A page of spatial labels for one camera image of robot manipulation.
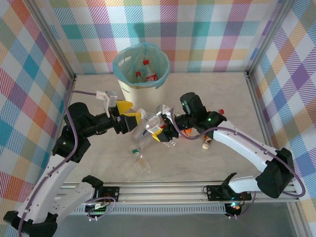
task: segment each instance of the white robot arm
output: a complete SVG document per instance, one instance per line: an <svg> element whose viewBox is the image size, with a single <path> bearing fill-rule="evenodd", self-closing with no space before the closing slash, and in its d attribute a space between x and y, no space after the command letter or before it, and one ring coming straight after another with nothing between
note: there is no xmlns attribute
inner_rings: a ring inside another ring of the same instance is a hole
<svg viewBox="0 0 316 237"><path fill-rule="evenodd" d="M235 173L231 174L222 184L222 191L227 198L233 198L236 194L247 191L262 191L272 198L278 198L285 187L292 180L294 165L292 154L289 150L276 148L262 144L242 131L238 130L221 114L208 112L203 106L200 98L194 92L189 92L180 97L184 115L174 117L173 109L166 105L158 107L158 114L166 122L166 126L160 128L153 134L158 141L168 142L173 137L183 135L181 130L191 127L200 133L197 137L187 137L195 140L205 134L232 148L246 159L248 159L261 172L258 177L243 177L230 180Z"/></svg>
<svg viewBox="0 0 316 237"><path fill-rule="evenodd" d="M222 192L226 198L230 199L236 194L247 191L262 191L272 198L279 197L294 174L294 171L290 172L290 169L294 169L290 151L284 148L277 151L273 147L264 145L239 131L219 113L207 112L200 98L193 92L183 95L180 101L185 114L176 118L167 106L160 107L159 116L165 119L167 125L153 134L155 139L163 142L170 141L173 137L179 137L181 130L194 127L199 133L206 134L231 147L262 172L258 177L243 177L232 181L230 179L235 173L231 174L222 184ZM69 194L54 201L61 185L89 148L90 143L87 137L103 134L112 127L117 134L126 133L139 123L139 114L124 114L130 107L131 104L126 105L124 101L118 101L115 108L110 108L101 115L92 116L84 103L72 104L69 111L79 135L76 152L68 162L51 173L74 147L74 137L69 121L65 117L66 126L54 146L54 155L51 156L43 175L27 200L16 211L7 212L4 220L16 229L19 223L22 223L22 232L29 234L30 237L52 237L58 223L76 207L91 198L99 198L96 194L103 187L103 182L95 177L87 176ZM27 208L38 187L40 187L39 192L35 195L31 206Z"/></svg>

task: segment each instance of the bottle label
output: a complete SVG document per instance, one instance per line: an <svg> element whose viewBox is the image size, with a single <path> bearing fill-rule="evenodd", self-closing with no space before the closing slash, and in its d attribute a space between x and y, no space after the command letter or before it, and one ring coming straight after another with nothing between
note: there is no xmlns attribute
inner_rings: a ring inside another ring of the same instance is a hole
<svg viewBox="0 0 316 237"><path fill-rule="evenodd" d="M155 80L157 80L157 75L154 74L151 77L146 77L146 79L147 79L147 81L155 81Z"/></svg>

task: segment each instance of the white bin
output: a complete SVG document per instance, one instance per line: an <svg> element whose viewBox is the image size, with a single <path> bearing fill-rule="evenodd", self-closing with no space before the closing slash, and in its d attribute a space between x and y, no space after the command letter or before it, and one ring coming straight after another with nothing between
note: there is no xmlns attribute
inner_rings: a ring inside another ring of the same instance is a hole
<svg viewBox="0 0 316 237"><path fill-rule="evenodd" d="M167 103L166 83L156 89L156 87L132 88L120 80L118 82L125 100L132 102L133 109L136 111L141 108L148 112L154 112L158 105Z"/></svg>
<svg viewBox="0 0 316 237"><path fill-rule="evenodd" d="M149 60L150 68L157 74L158 80L131 83L136 79L136 71L145 74L145 59ZM157 45L140 43L122 50L113 61L113 71L125 100L133 103L133 109L154 112L158 105L167 103L165 82L170 73L170 61Z"/></svg>

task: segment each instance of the plastic bag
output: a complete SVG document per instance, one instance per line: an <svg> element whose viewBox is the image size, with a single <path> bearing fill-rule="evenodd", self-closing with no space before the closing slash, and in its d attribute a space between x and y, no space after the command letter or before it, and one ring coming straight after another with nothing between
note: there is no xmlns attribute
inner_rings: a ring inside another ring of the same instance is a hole
<svg viewBox="0 0 316 237"><path fill-rule="evenodd" d="M136 81L136 71L145 74L143 61L149 60L149 67L157 74L158 80L142 83ZM122 50L113 61L114 75L132 88L159 88L170 74L170 61L167 55L153 43L140 43Z"/></svg>

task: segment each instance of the colorful plaid wall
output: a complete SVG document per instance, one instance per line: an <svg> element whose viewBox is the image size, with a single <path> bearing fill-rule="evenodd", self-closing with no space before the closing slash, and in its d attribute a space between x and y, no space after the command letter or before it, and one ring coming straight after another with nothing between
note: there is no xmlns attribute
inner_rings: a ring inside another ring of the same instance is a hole
<svg viewBox="0 0 316 237"><path fill-rule="evenodd" d="M308 193L301 203L316 236L316 0L297 0L254 82L274 145L293 151Z"/></svg>
<svg viewBox="0 0 316 237"><path fill-rule="evenodd" d="M258 50L260 49L263 41L265 40L265 38L267 36L267 33L269 32L269 29L270 29L275 17L278 14L278 12L280 10L280 7L281 7L281 4L283 3L283 1L284 0L278 0L277 1L277 4L276 4L276 6L275 6L275 8L274 8L274 10L273 10L273 12L272 12L267 24L266 24L266 26L265 26L261 36L260 36L260 39L258 40L257 45L256 45L255 49L252 52L252 55L251 55L250 60L249 60L249 62L247 64L246 70L248 70L250 68L251 64L253 63L253 60L255 59L255 57L256 57L256 55L258 53Z"/></svg>
<svg viewBox="0 0 316 237"><path fill-rule="evenodd" d="M70 80L22 0L0 0L0 236L31 192L60 124Z"/></svg>
<svg viewBox="0 0 316 237"><path fill-rule="evenodd" d="M94 74L113 72L118 51L144 41L166 52L172 72L244 71L281 0L37 2L74 71Z"/></svg>

